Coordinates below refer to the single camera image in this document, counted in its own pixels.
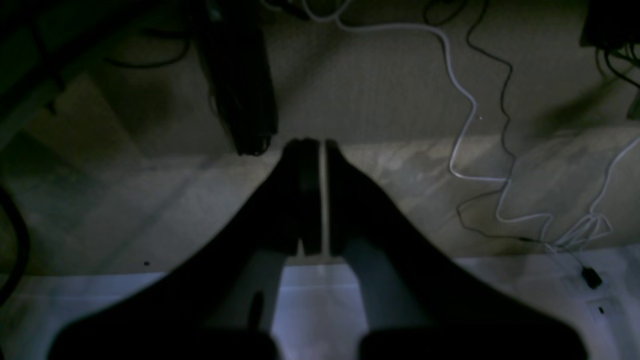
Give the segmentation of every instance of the white floor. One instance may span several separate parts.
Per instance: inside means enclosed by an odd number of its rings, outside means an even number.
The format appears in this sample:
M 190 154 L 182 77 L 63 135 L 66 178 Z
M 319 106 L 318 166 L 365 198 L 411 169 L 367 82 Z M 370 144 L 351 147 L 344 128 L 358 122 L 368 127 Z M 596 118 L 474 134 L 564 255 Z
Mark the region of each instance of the white floor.
M 640 246 L 582 257 L 605 279 L 590 290 L 569 256 L 467 258 L 482 281 L 577 329 L 592 359 L 640 359 Z M 26 277 L 0 309 L 7 359 L 45 359 L 69 321 L 129 296 L 162 274 Z M 358 283 L 347 265 L 285 268 L 272 333 L 286 360 L 355 359 L 367 332 Z M 532 339 L 545 341 L 545 335 Z

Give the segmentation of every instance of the black cable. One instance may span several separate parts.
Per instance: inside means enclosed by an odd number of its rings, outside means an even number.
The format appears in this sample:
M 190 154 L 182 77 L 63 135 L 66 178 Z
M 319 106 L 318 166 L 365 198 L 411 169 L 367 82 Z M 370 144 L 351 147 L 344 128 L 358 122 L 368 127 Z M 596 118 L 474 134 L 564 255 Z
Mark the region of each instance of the black cable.
M 473 25 L 471 25 L 471 27 L 467 31 L 466 42 L 467 42 L 467 45 L 471 49 L 473 49 L 473 50 L 481 53 L 482 55 L 485 55 L 485 56 L 487 56 L 487 57 L 489 57 L 489 58 L 491 58 L 491 59 L 493 59 L 493 60 L 495 60 L 495 61 L 497 61 L 497 62 L 499 62 L 501 64 L 506 65 L 507 68 L 509 69 L 509 72 L 507 73 L 507 77 L 505 78 L 505 80 L 504 80 L 504 82 L 502 84 L 502 90 L 500 91 L 500 110 L 501 110 L 502 114 L 506 118 L 506 121 L 505 121 L 505 123 L 504 123 L 504 125 L 502 127 L 502 133 L 501 133 L 501 136 L 500 136 L 500 144 L 501 144 L 502 148 L 504 149 L 504 152 L 506 152 L 509 155 L 509 157 L 511 158 L 511 166 L 509 167 L 509 174 L 508 174 L 508 178 L 510 178 L 512 173 L 513 173 L 513 168 L 515 167 L 516 156 L 515 156 L 515 154 L 513 154 L 513 152 L 511 152 L 509 150 L 509 148 L 507 147 L 507 144 L 506 144 L 506 140 L 505 140 L 506 132 L 507 132 L 507 130 L 509 128 L 509 125 L 511 123 L 511 116 L 509 115 L 509 113 L 507 112 L 507 110 L 506 110 L 506 108 L 504 106 L 504 100 L 505 100 L 505 96 L 506 96 L 506 90 L 507 90 L 507 87 L 509 85 L 509 81 L 511 80 L 511 75 L 513 74 L 513 65 L 510 62 L 508 62 L 508 61 L 506 61 L 506 60 L 504 60 L 502 58 L 499 58 L 496 55 L 488 53 L 486 50 L 480 48 L 479 46 L 477 46 L 477 45 L 475 45 L 475 44 L 473 44 L 471 42 L 471 35 L 476 30 L 478 25 L 480 25 L 480 23 L 482 23 L 482 21 L 484 20 L 484 16 L 487 13 L 487 9 L 489 9 L 489 0 L 485 0 L 483 8 L 482 8 L 482 11 L 480 12 L 480 15 L 478 16 L 476 21 L 473 23 Z M 459 203 L 456 206 L 456 212 L 458 213 L 458 218 L 460 219 L 460 224 L 466 230 L 473 231 L 475 233 L 481 234 L 481 235 L 483 235 L 484 237 L 487 237 L 487 238 L 518 238 L 519 240 L 523 240 L 523 241 L 536 242 L 535 240 L 519 238 L 517 236 L 506 236 L 506 235 L 503 236 L 503 235 L 487 234 L 486 232 L 484 232 L 484 231 L 482 231 L 480 229 L 476 229 L 474 227 L 470 227 L 467 224 L 465 224 L 465 221 L 464 221 L 464 219 L 462 217 L 462 211 L 461 211 L 462 207 L 464 207 L 465 205 L 470 204 L 471 202 L 474 202 L 474 201 L 476 201 L 478 199 L 481 199 L 483 197 L 491 196 L 491 195 L 494 195 L 496 193 L 501 193 L 504 190 L 506 185 L 507 185 L 507 182 L 505 181 L 505 183 L 502 185 L 502 187 L 499 190 L 494 190 L 494 191 L 491 191 L 491 192 L 481 193 L 479 195 L 473 196 L 473 197 L 471 197 L 471 198 L 469 198 L 467 200 L 464 200 L 463 202 Z
M 618 76 L 620 79 L 622 79 L 622 80 L 626 81 L 627 83 L 630 83 L 631 85 L 634 85 L 635 87 L 640 89 L 640 84 L 638 84 L 635 81 L 629 79 L 624 74 L 622 74 L 621 72 L 617 71 L 616 68 L 614 68 L 611 65 L 611 61 L 609 61 L 609 54 L 610 53 L 611 52 L 609 50 L 605 50 L 605 52 L 604 52 L 604 61 L 606 62 L 607 67 L 609 68 L 609 70 L 611 70 L 611 72 L 614 73 L 616 76 Z
M 627 55 L 621 54 L 619 51 L 615 51 L 615 50 L 611 51 L 611 55 L 615 56 L 618 59 L 626 60 L 636 67 L 640 67 L 640 61 L 633 59 L 631 55 L 629 55 L 628 49 L 627 49 Z
M 460 2 L 460 6 L 454 12 L 452 12 L 448 17 L 446 17 L 444 20 L 441 20 L 439 22 L 431 22 L 429 20 L 429 11 L 437 3 L 444 3 L 444 2 L 451 2 L 451 1 L 447 1 L 447 0 L 429 0 L 424 5 L 424 9 L 422 9 L 422 20 L 424 20 L 425 24 L 430 25 L 430 26 L 442 26 L 444 24 L 447 24 L 449 21 L 452 21 L 456 16 L 458 16 L 462 12 L 462 10 L 464 10 L 464 8 L 467 6 L 467 0 L 462 0 Z
M 142 63 L 142 64 L 126 63 L 126 62 L 111 59 L 111 58 L 104 58 L 104 61 L 108 62 L 113 66 L 121 67 L 124 69 L 138 69 L 138 70 L 155 69 L 158 67 L 163 67 L 163 66 L 177 63 L 178 61 L 181 61 L 182 59 L 184 59 L 184 57 L 187 56 L 189 52 L 189 47 L 191 46 L 191 40 L 189 39 L 189 36 L 187 33 L 180 32 L 180 31 L 176 32 L 176 31 L 165 31 L 165 30 L 157 30 L 157 29 L 142 29 L 141 32 L 145 35 L 157 37 L 157 38 L 163 38 L 168 40 L 184 40 L 184 46 L 182 47 L 182 51 L 176 57 L 171 58 L 169 60 L 157 61 L 152 63 Z
M 7 278 L 4 286 L 0 289 L 0 306 L 2 306 L 9 296 L 11 296 L 15 288 L 18 286 L 20 279 L 24 275 L 24 271 L 27 268 L 27 262 L 29 261 L 31 240 L 29 239 L 27 225 L 24 223 L 24 219 L 20 215 L 20 211 L 2 186 L 0 186 L 0 206 L 4 209 L 6 217 L 13 226 L 13 231 L 18 243 L 15 264 L 11 273 L 9 273 L 9 278 Z

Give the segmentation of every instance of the white cable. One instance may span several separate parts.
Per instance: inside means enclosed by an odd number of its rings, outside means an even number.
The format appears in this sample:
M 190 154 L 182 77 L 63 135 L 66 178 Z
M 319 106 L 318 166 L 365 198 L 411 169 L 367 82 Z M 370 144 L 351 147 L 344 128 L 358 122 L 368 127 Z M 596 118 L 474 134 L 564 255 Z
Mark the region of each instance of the white cable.
M 609 166 L 607 167 L 607 172 L 605 174 L 605 181 L 604 184 L 600 190 L 600 193 L 596 196 L 596 198 L 594 199 L 594 201 L 591 203 L 591 206 L 589 207 L 589 213 L 587 215 L 585 215 L 584 217 L 582 217 L 580 220 L 578 220 L 569 230 L 567 230 L 567 232 L 565 232 L 562 236 L 560 236 L 558 239 L 556 239 L 555 241 L 547 241 L 547 231 L 549 229 L 549 226 L 551 225 L 551 223 L 554 221 L 554 216 L 551 213 L 534 213 L 534 214 L 530 214 L 530 215 L 524 215 L 522 217 L 516 217 L 516 218 L 503 218 L 500 215 L 500 210 L 502 209 L 502 205 L 504 203 L 504 198 L 506 197 L 506 194 L 508 192 L 509 187 L 511 186 L 511 178 L 510 177 L 488 177 L 488 176 L 467 176 L 467 175 L 463 175 L 461 173 L 459 173 L 458 171 L 456 171 L 456 169 L 454 168 L 454 162 L 455 159 L 458 155 L 458 151 L 460 149 L 460 144 L 462 142 L 462 139 L 464 138 L 464 136 L 466 135 L 469 126 L 471 125 L 473 119 L 476 116 L 476 112 L 477 112 L 477 102 L 476 99 L 465 89 L 462 87 L 462 85 L 460 85 L 460 83 L 458 82 L 458 79 L 456 78 L 455 73 L 453 72 L 453 66 L 451 64 L 451 43 L 449 41 L 449 37 L 447 36 L 446 33 L 444 33 L 444 31 L 442 31 L 441 29 L 438 29 L 436 27 L 433 26 L 429 26 L 429 25 L 424 25 L 424 24 L 412 24 L 412 23 L 390 23 L 390 24 L 378 24 L 378 25 L 368 25 L 368 26 L 348 26 L 345 25 L 341 20 L 340 20 L 340 16 L 342 15 L 342 13 L 344 13 L 344 11 L 349 7 L 349 5 L 351 4 L 353 0 L 345 0 L 344 3 L 342 5 L 340 5 L 338 7 L 338 9 L 331 15 L 327 15 L 324 17 L 318 16 L 316 15 L 309 7 L 308 4 L 308 0 L 302 0 L 302 5 L 307 13 L 307 15 L 316 22 L 335 22 L 336 25 L 347 32 L 350 33 L 366 33 L 366 32 L 373 32 L 373 31 L 385 31 L 385 30 L 398 30 L 398 29 L 410 29 L 410 30 L 423 30 L 423 31 L 427 31 L 429 33 L 432 33 L 434 35 L 436 35 L 438 38 L 441 39 L 443 45 L 444 45 L 444 55 L 445 55 L 445 62 L 446 62 L 446 66 L 447 66 L 447 73 L 449 75 L 449 79 L 451 80 L 451 83 L 456 87 L 456 89 L 458 89 L 458 91 L 460 91 L 471 103 L 471 111 L 469 113 L 469 116 L 467 117 L 467 120 L 465 121 L 464 126 L 462 127 L 462 130 L 460 131 L 455 143 L 454 143 L 454 147 L 453 150 L 451 152 L 451 156 L 449 158 L 449 172 L 460 178 L 460 179 L 466 179 L 466 180 L 472 180 L 472 181 L 487 181 L 487 182 L 506 182 L 506 184 L 504 185 L 504 189 L 500 195 L 500 199 L 498 201 L 498 206 L 496 207 L 495 210 L 495 216 L 498 219 L 498 221 L 500 222 L 504 222 L 507 224 L 512 224 L 515 222 L 522 222 L 522 221 L 526 221 L 526 220 L 532 220 L 535 218 L 546 218 L 547 220 L 545 221 L 544 225 L 542 226 L 542 228 L 540 229 L 540 241 L 543 242 L 545 244 L 545 246 L 547 247 L 547 249 L 551 250 L 553 253 L 556 253 L 555 248 L 559 248 L 559 249 L 563 249 L 563 250 L 567 250 L 568 247 L 572 247 L 575 245 L 581 245 L 581 250 L 582 248 L 584 248 L 584 246 L 586 246 L 589 242 L 598 239 L 598 238 L 602 238 L 604 236 L 607 236 L 608 234 L 611 234 L 613 232 L 613 226 L 611 225 L 609 219 L 603 215 L 603 214 L 599 214 L 599 213 L 595 213 L 595 208 L 596 206 L 598 206 L 598 203 L 602 200 L 602 198 L 604 197 L 607 188 L 609 186 L 609 180 L 611 178 L 611 172 L 613 170 L 613 168 L 616 166 L 616 164 L 620 161 L 620 159 L 622 159 L 622 157 L 624 157 L 633 147 L 636 146 L 636 144 L 638 142 L 640 142 L 640 136 L 638 136 L 635 140 L 633 140 L 631 143 L 629 143 L 609 164 Z M 607 228 L 607 230 L 605 230 L 602 233 L 598 233 L 598 231 L 601 228 L 601 225 L 604 224 Z
M 504 223 L 514 223 L 525 220 L 531 220 L 539 217 L 546 217 L 547 221 L 543 225 L 540 230 L 540 241 L 545 244 L 549 244 L 553 247 L 560 247 L 562 249 L 566 249 L 573 246 L 580 245 L 580 250 L 582 250 L 586 245 L 588 245 L 593 240 L 597 240 L 599 238 L 603 238 L 611 233 L 613 233 L 613 226 L 611 225 L 609 219 L 600 213 L 595 212 L 595 208 L 598 206 L 600 201 L 604 198 L 604 195 L 607 193 L 607 189 L 609 188 L 609 182 L 611 180 L 611 173 L 614 167 L 620 162 L 620 160 L 627 155 L 629 151 L 631 151 L 638 143 L 640 142 L 640 136 L 633 139 L 622 151 L 616 155 L 616 157 L 609 163 L 607 167 L 607 171 L 604 177 L 604 183 L 600 189 L 598 195 L 593 199 L 593 202 L 589 206 L 589 213 L 580 218 L 567 232 L 565 232 L 562 236 L 558 237 L 558 239 L 554 241 L 547 241 L 547 230 L 549 225 L 554 220 L 554 216 L 551 213 L 535 213 L 530 215 L 525 215 L 518 218 L 502 218 L 500 216 L 500 210 L 502 209 L 502 204 L 504 202 L 504 198 L 507 194 L 509 186 L 511 184 L 511 180 L 507 180 L 507 184 L 500 195 L 500 200 L 498 201 L 498 206 L 495 210 L 495 216 L 500 222 Z
M 463 175 L 459 173 L 453 166 L 456 160 L 456 157 L 458 155 L 458 151 L 460 149 L 460 143 L 462 142 L 462 139 L 465 137 L 467 130 L 469 129 L 469 126 L 471 125 L 474 118 L 476 117 L 477 102 L 476 102 L 476 99 L 467 91 L 467 89 L 465 89 L 464 87 L 462 87 L 462 85 L 460 85 L 460 83 L 458 82 L 458 78 L 456 78 L 456 75 L 453 72 L 453 66 L 451 65 L 451 43 L 449 41 L 449 37 L 447 36 L 447 34 L 445 34 L 444 31 L 442 31 L 441 29 L 438 29 L 433 26 L 423 25 L 423 24 L 390 23 L 390 24 L 378 24 L 378 25 L 367 25 L 367 26 L 345 25 L 340 20 L 340 16 L 349 7 L 352 1 L 353 0 L 345 0 L 344 3 L 340 5 L 338 10 L 336 10 L 333 14 L 327 15 L 324 17 L 318 16 L 313 13 L 313 11 L 309 7 L 308 0 L 303 0 L 302 6 L 304 7 L 307 15 L 312 20 L 316 22 L 333 21 L 336 23 L 336 25 L 338 25 L 340 29 L 350 33 L 369 33 L 374 31 L 385 31 L 385 30 L 422 30 L 422 31 L 427 31 L 429 33 L 432 33 L 436 35 L 438 38 L 440 38 L 442 40 L 442 43 L 444 44 L 444 55 L 445 55 L 445 62 L 447 65 L 447 73 L 449 75 L 449 79 L 451 80 L 451 83 L 453 84 L 453 86 L 455 86 L 456 89 L 458 89 L 458 91 L 460 91 L 462 95 L 464 95 L 467 98 L 467 100 L 471 102 L 471 111 L 469 112 L 467 121 L 465 122 L 465 125 L 462 127 L 462 130 L 460 131 L 460 134 L 458 135 L 456 142 L 454 143 L 453 151 L 451 152 L 451 157 L 449 158 L 449 171 L 451 172 L 452 175 L 465 180 L 500 182 L 500 183 L 506 181 L 507 178 L 505 177 Z

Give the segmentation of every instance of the cord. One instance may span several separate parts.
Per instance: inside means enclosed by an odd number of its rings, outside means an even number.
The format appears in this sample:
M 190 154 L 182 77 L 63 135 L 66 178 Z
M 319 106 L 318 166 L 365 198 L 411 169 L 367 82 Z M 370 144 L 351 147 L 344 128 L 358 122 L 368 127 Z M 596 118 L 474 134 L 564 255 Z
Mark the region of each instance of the cord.
M 29 239 L 27 225 L 24 223 L 24 219 L 20 215 L 20 211 L 2 186 L 0 186 L 0 206 L 4 209 L 6 217 L 11 222 L 18 242 L 15 264 L 11 273 L 9 273 L 9 278 L 7 278 L 4 286 L 0 289 L 0 306 L 2 306 L 7 299 L 9 299 L 9 296 L 11 296 L 15 288 L 18 286 L 20 279 L 24 275 L 24 271 L 27 268 L 27 262 L 29 261 L 31 240 Z
M 180 53 L 176 57 L 171 58 L 169 60 L 157 61 L 152 63 L 142 63 L 142 64 L 126 63 L 126 62 L 115 60 L 112 58 L 104 58 L 104 61 L 106 61 L 107 63 L 113 66 L 121 67 L 123 69 L 138 69 L 138 70 L 155 69 L 158 67 L 164 67 L 167 65 L 172 65 L 174 63 L 177 63 L 178 61 L 181 61 L 182 59 L 184 59 L 184 57 L 187 56 L 189 52 L 191 40 L 189 39 L 188 34 L 185 32 L 166 31 L 166 30 L 158 30 L 158 29 L 142 29 L 141 32 L 147 36 L 156 37 L 156 38 L 163 38 L 167 40 L 184 40 L 184 45 L 182 46 L 182 50 L 180 51 Z
M 488 182 L 498 182 L 498 183 L 501 183 L 501 182 L 504 182 L 505 180 L 507 180 L 504 177 L 463 175 L 463 174 L 459 173 L 454 167 L 455 159 L 456 159 L 456 157 L 458 155 L 458 151 L 460 149 L 460 144 L 462 142 L 462 139 L 466 135 L 466 133 L 467 133 L 467 131 L 469 129 L 469 126 L 471 125 L 471 123 L 473 122 L 473 120 L 476 117 L 477 101 L 467 91 L 467 89 L 465 89 L 464 87 L 462 87 L 462 85 L 460 85 L 460 83 L 458 82 L 458 78 L 456 78 L 456 75 L 455 75 L 455 73 L 453 71 L 453 66 L 451 64 L 451 42 L 449 41 L 449 37 L 447 36 L 447 34 L 444 31 L 442 31 L 441 29 L 438 29 L 438 28 L 430 26 L 430 25 L 425 25 L 425 24 L 388 23 L 388 24 L 377 24 L 377 25 L 367 25 L 367 26 L 348 26 L 348 25 L 344 24 L 340 20 L 340 16 L 349 7 L 349 5 L 351 4 L 352 1 L 353 0 L 345 0 L 344 3 L 338 7 L 338 10 L 336 10 L 333 14 L 327 15 L 327 16 L 318 16 L 318 15 L 316 15 L 310 9 L 309 4 L 308 4 L 308 0 L 303 0 L 302 1 L 302 5 L 303 5 L 306 13 L 309 15 L 309 17 L 313 21 L 316 21 L 316 22 L 335 22 L 336 25 L 340 29 L 342 29 L 344 31 L 347 31 L 347 32 L 350 32 L 350 33 L 369 33 L 369 32 L 387 31 L 387 30 L 421 30 L 421 31 L 427 31 L 428 33 L 436 35 L 442 41 L 443 46 L 444 46 L 445 64 L 446 64 L 446 67 L 447 67 L 447 74 L 449 75 L 449 79 L 451 80 L 451 83 L 471 103 L 471 111 L 469 112 L 467 120 L 465 121 L 465 124 L 462 127 L 462 130 L 460 131 L 460 133 L 459 133 L 459 135 L 458 135 L 458 137 L 457 137 L 457 139 L 456 139 L 456 141 L 454 143 L 453 150 L 451 152 L 451 156 L 449 157 L 449 172 L 451 174 L 453 174 L 454 176 L 456 176 L 456 177 L 458 177 L 460 179 L 465 179 L 465 180 L 488 181 Z
M 532 242 L 542 243 L 542 244 L 544 244 L 544 246 L 546 246 L 552 252 L 556 252 L 555 248 L 568 250 L 568 248 L 570 246 L 573 246 L 573 245 L 582 245 L 582 247 L 584 247 L 589 241 L 595 240 L 597 238 L 601 238 L 603 236 L 606 236 L 606 235 L 610 234 L 613 231 L 613 227 L 612 227 L 611 223 L 608 221 L 608 219 L 602 214 L 596 214 L 595 213 L 595 207 L 597 206 L 598 202 L 600 201 L 602 196 L 604 196 L 604 193 L 607 190 L 607 186 L 609 184 L 609 176 L 611 174 L 611 170 L 613 169 L 615 164 L 617 164 L 617 162 L 620 160 L 620 158 L 622 156 L 624 156 L 629 150 L 631 150 L 631 148 L 633 148 L 633 146 L 635 146 L 637 141 L 640 141 L 640 136 L 636 141 L 630 143 L 616 157 L 616 159 L 614 159 L 614 161 L 612 161 L 612 163 L 609 165 L 609 171 L 607 171 L 607 173 L 605 175 L 605 184 L 604 184 L 603 188 L 601 189 L 600 195 L 596 198 L 596 200 L 594 200 L 594 203 L 592 203 L 592 205 L 591 205 L 591 207 L 589 209 L 589 214 L 584 216 L 582 219 L 580 219 L 571 229 L 569 229 L 564 235 L 562 235 L 556 241 L 546 241 L 547 229 L 548 229 L 549 225 L 552 223 L 552 221 L 554 219 L 553 214 L 551 214 L 551 213 L 535 213 L 535 214 L 525 215 L 525 216 L 517 217 L 517 218 L 503 218 L 500 215 L 500 210 L 501 210 L 502 205 L 504 203 L 504 198 L 505 198 L 505 196 L 506 196 L 506 194 L 508 192 L 509 186 L 511 185 L 511 173 L 513 171 L 513 166 L 511 167 L 511 169 L 509 171 L 509 177 L 505 177 L 505 178 L 483 177 L 483 176 L 465 176 L 465 175 L 462 175 L 462 174 L 458 173 L 457 171 L 455 171 L 455 169 L 453 167 L 454 160 L 455 160 L 455 157 L 457 155 L 458 148 L 460 146 L 460 142 L 461 142 L 462 138 L 464 137 L 464 135 L 466 134 L 470 123 L 473 121 L 473 119 L 474 119 L 474 117 L 476 115 L 477 102 L 473 98 L 473 96 L 471 96 L 469 94 L 469 92 L 466 91 L 458 83 L 458 80 L 456 79 L 456 76 L 455 76 L 455 74 L 453 72 L 452 65 L 451 65 L 451 45 L 450 45 L 448 36 L 441 29 L 434 28 L 433 26 L 422 25 L 422 24 L 396 24 L 396 23 L 391 23 L 391 24 L 379 24 L 379 25 L 356 26 L 356 27 L 345 25 L 340 20 L 340 16 L 346 10 L 346 8 L 351 4 L 351 2 L 352 2 L 352 0 L 346 0 L 342 5 L 340 5 L 338 7 L 338 9 L 333 14 L 327 15 L 327 16 L 323 16 L 323 17 L 318 16 L 315 13 L 313 13 L 313 11 L 310 9 L 310 7 L 308 5 L 308 0 L 303 0 L 302 1 L 302 5 L 303 5 L 305 11 L 307 12 L 307 14 L 309 15 L 309 17 L 312 20 L 314 20 L 316 22 L 335 22 L 336 25 L 340 29 L 343 29 L 344 31 L 348 31 L 348 32 L 352 32 L 352 33 L 363 33 L 363 32 L 393 30 L 393 29 L 416 29 L 416 30 L 427 31 L 429 33 L 432 33 L 432 34 L 436 35 L 438 38 L 441 39 L 441 41 L 442 41 L 442 43 L 444 45 L 445 62 L 446 62 L 446 65 L 447 65 L 447 73 L 449 75 L 449 78 L 450 78 L 451 82 L 453 83 L 453 85 L 469 100 L 469 102 L 471 102 L 471 105 L 472 105 L 472 109 L 471 109 L 471 111 L 469 113 L 467 121 L 465 122 L 465 125 L 463 126 L 463 129 L 460 131 L 460 134 L 458 135 L 458 138 L 456 139 L 456 142 L 454 144 L 454 148 L 453 148 L 452 153 L 451 153 L 451 157 L 449 158 L 449 171 L 451 172 L 452 175 L 454 175 L 456 177 L 459 177 L 459 178 L 462 178 L 462 179 L 475 180 L 475 181 L 488 181 L 488 182 L 495 181 L 495 182 L 502 182 L 503 183 L 502 190 L 501 190 L 501 195 L 500 195 L 500 200 L 499 200 L 498 206 L 496 207 L 496 211 L 495 211 L 495 216 L 498 219 L 498 221 L 501 221 L 501 222 L 504 222 L 504 223 L 514 223 L 514 222 L 532 220 L 534 218 L 540 218 L 540 217 L 547 218 L 547 221 L 545 222 L 544 226 L 540 230 L 540 238 L 539 238 L 539 240 L 531 240 L 531 239 L 527 239 L 527 238 L 519 238 L 519 239 L 521 239 L 523 241 L 532 241 Z M 469 203 L 469 201 L 467 201 L 467 202 L 461 204 L 460 206 L 458 206 L 458 210 L 462 206 L 467 204 L 467 203 Z M 601 228 L 603 228 L 605 225 L 606 225 L 607 229 L 604 231 L 604 233 L 603 232 L 599 232 L 599 230 Z
M 477 27 L 480 25 L 480 23 L 482 23 L 482 21 L 484 20 L 484 17 L 486 16 L 487 10 L 489 9 L 489 0 L 486 0 L 484 2 L 484 5 L 482 7 L 482 10 L 480 12 L 480 15 L 478 15 L 478 18 L 476 19 L 476 21 L 473 23 L 473 25 L 471 25 L 471 27 L 469 27 L 469 30 L 467 31 L 467 36 L 465 38 L 467 45 L 481 53 L 482 55 L 487 56 L 488 58 L 497 61 L 503 65 L 505 65 L 508 68 L 508 73 L 507 76 L 502 84 L 502 90 L 500 91 L 500 111 L 502 112 L 502 114 L 504 115 L 504 117 L 506 118 L 506 121 L 504 122 L 504 125 L 502 126 L 502 132 L 500 134 L 500 144 L 502 146 L 502 149 L 504 150 L 505 153 L 507 153 L 509 155 L 509 157 L 511 158 L 511 165 L 509 166 L 509 174 L 507 176 L 507 179 L 511 179 L 511 175 L 513 173 L 513 168 L 515 167 L 515 161 L 516 161 L 516 156 L 515 154 L 513 154 L 513 152 L 511 152 L 509 150 L 509 147 L 507 147 L 506 145 L 506 132 L 509 128 L 509 125 L 511 124 L 511 116 L 509 115 L 509 113 L 506 110 L 505 107 L 505 96 L 506 96 L 506 91 L 507 91 L 507 87 L 509 86 L 509 81 L 511 80 L 511 76 L 513 75 L 513 64 L 511 64 L 510 62 L 508 62 L 507 60 L 504 60 L 502 58 L 499 58 L 496 55 L 493 55 L 491 53 L 489 53 L 488 51 L 482 49 L 481 47 L 473 44 L 473 42 L 471 42 L 471 35 L 473 34 L 473 32 L 477 29 Z M 471 202 L 474 202 L 478 199 L 481 199 L 483 197 L 487 197 L 487 196 L 491 196 L 491 195 L 495 195 L 498 193 L 502 193 L 506 186 L 508 184 L 508 181 L 506 181 L 502 187 L 500 188 L 500 190 L 495 190 L 495 191 L 491 191 L 491 192 L 486 192 L 486 193 L 482 193 L 479 195 L 476 195 L 474 197 L 471 197 L 467 200 L 464 200 L 463 202 L 459 203 L 456 206 L 456 212 L 458 213 L 458 218 L 460 219 L 460 223 L 462 224 L 462 227 L 473 231 L 475 233 L 479 233 L 482 234 L 483 236 L 487 237 L 487 238 L 512 238 L 512 236 L 500 236 L 500 235 L 492 235 L 492 234 L 487 234 L 482 230 L 467 226 L 464 222 L 464 219 L 462 218 L 462 214 L 461 214 L 461 208 L 467 204 L 470 204 Z M 528 242 L 535 242 L 532 241 L 531 239 L 527 239 L 526 241 Z
M 429 11 L 437 3 L 444 3 L 444 2 L 446 2 L 446 0 L 429 0 L 424 5 L 424 9 L 422 10 L 422 20 L 424 20 L 425 24 L 430 25 L 430 26 L 443 26 L 444 24 L 447 24 L 448 22 L 452 21 L 467 6 L 467 0 L 462 0 L 461 3 L 460 3 L 460 6 L 455 11 L 453 11 L 448 17 L 446 17 L 444 20 L 441 20 L 439 22 L 430 21 L 429 20 Z
M 616 68 L 614 68 L 611 65 L 611 61 L 609 61 L 609 54 L 610 53 L 611 52 L 609 50 L 605 50 L 605 52 L 604 52 L 604 61 L 606 62 L 607 67 L 609 68 L 609 70 L 611 70 L 611 72 L 614 73 L 616 76 L 618 76 L 620 79 L 622 79 L 622 80 L 626 81 L 627 83 L 630 83 L 631 85 L 634 85 L 635 87 L 640 89 L 640 84 L 638 84 L 635 81 L 629 79 L 624 74 L 622 74 L 621 72 L 617 71 Z

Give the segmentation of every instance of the floor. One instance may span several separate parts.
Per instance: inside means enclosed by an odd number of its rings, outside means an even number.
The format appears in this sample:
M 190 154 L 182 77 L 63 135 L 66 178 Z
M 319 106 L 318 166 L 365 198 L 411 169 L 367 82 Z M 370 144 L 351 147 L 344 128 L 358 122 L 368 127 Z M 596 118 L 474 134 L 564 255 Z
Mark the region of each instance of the floor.
M 640 354 L 640 246 L 587 251 L 604 279 L 596 290 L 569 255 L 461 258 L 466 271 L 578 331 L 590 359 Z M 0 311 L 0 345 L 8 359 L 45 359 L 69 321 L 123 299 L 162 273 L 26 277 Z M 288 266 L 280 279 L 271 334 L 285 360 L 355 359 L 368 330 L 358 281 L 347 265 Z M 539 339 L 544 341 L 544 334 Z
M 417 23 L 424 3 L 356 1 L 345 21 Z M 475 43 L 515 68 L 506 93 L 513 119 L 506 143 L 518 161 L 503 215 L 552 212 L 550 238 L 586 214 L 607 164 L 640 135 L 637 123 L 625 119 L 637 91 L 599 68 L 602 56 L 593 48 L 579 46 L 587 4 L 496 0 L 474 33 Z M 456 74 L 479 103 L 479 118 L 456 166 L 465 174 L 504 176 L 509 161 L 500 148 L 505 118 L 499 96 L 506 69 L 464 41 L 480 9 L 481 2 L 470 1 L 443 26 Z M 167 15 L 173 24 L 172 17 Z M 345 34 L 333 24 L 267 10 L 260 19 L 280 114 L 279 132 L 262 157 L 234 155 L 211 111 L 193 47 L 184 61 L 161 69 L 92 64 L 56 99 L 55 113 L 35 114 L 0 152 L 0 176 L 33 236 L 29 274 L 169 271 L 228 222 L 290 139 L 306 136 L 336 139 L 349 160 L 447 255 L 543 252 L 537 245 L 487 239 L 461 227 L 456 204 L 500 184 L 464 181 L 448 172 L 470 106 L 446 76 L 434 36 Z M 180 46 L 132 33 L 109 55 L 143 61 L 170 56 Z M 614 64 L 627 70 L 621 61 Z M 627 71 L 637 76 L 636 70 Z M 589 249 L 638 242 L 639 161 L 635 149 L 612 173 L 597 210 L 610 218 L 615 232 Z M 537 238 L 541 221 L 499 223 L 492 216 L 496 203 L 497 197 L 474 203 L 465 210 L 465 221 L 487 233 Z M 0 236 L 0 244 L 0 270 L 7 271 L 15 245 L 8 235 Z

